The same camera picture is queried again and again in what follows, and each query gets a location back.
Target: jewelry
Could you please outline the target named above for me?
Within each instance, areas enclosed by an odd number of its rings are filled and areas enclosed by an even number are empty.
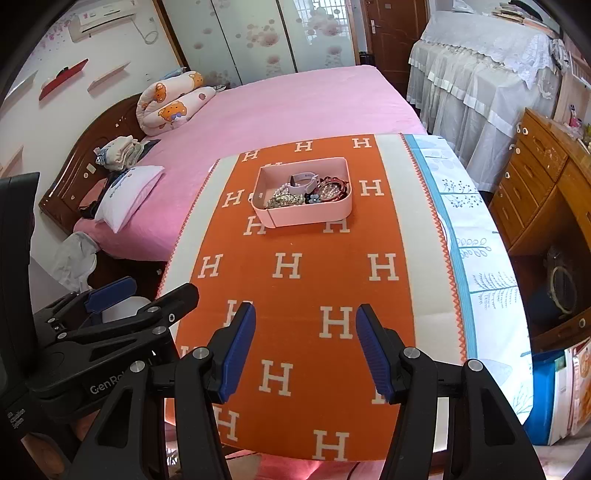
[[[289,193],[289,184],[284,183],[279,187],[272,197],[267,201],[267,209],[289,207],[292,205],[303,205],[305,198],[303,194],[291,194]]]
[[[318,195],[317,193],[306,193],[304,195],[304,198],[306,199],[306,203],[322,203],[322,200],[320,200],[320,195]]]
[[[316,192],[322,202],[338,202],[347,196],[349,182],[337,177],[325,177],[318,185]]]
[[[320,176],[316,175],[315,173],[310,171],[297,173],[296,175],[291,176],[287,189],[294,195],[312,193],[318,186],[319,182]]]

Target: door handle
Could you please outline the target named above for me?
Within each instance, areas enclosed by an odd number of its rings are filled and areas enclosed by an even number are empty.
[[[376,29],[376,27],[377,27],[377,28],[382,28],[380,25],[376,25],[376,24],[375,24],[375,21],[374,21],[374,20],[372,20],[372,21],[371,21],[371,33],[373,33],[374,35],[375,35],[375,29]]]

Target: wooden door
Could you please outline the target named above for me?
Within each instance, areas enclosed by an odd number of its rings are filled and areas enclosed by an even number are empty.
[[[375,65],[406,98],[414,43],[427,26],[425,0],[365,0]]]

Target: cartoon bear pillow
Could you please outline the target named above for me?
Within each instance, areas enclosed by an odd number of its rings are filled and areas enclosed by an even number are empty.
[[[158,135],[162,132],[179,128],[208,103],[216,94],[212,87],[201,87],[178,100],[167,103],[157,112],[141,117],[140,127],[147,135]]]
[[[182,75],[160,80],[150,85],[139,98],[136,110],[138,120],[141,116],[159,111],[181,96],[203,85],[203,76],[198,72],[185,72]]]

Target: folded clothes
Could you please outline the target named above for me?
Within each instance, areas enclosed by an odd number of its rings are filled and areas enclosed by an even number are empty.
[[[143,149],[143,144],[130,135],[117,137],[103,148],[95,148],[94,152],[99,165],[103,165],[107,170],[121,171],[133,167]]]

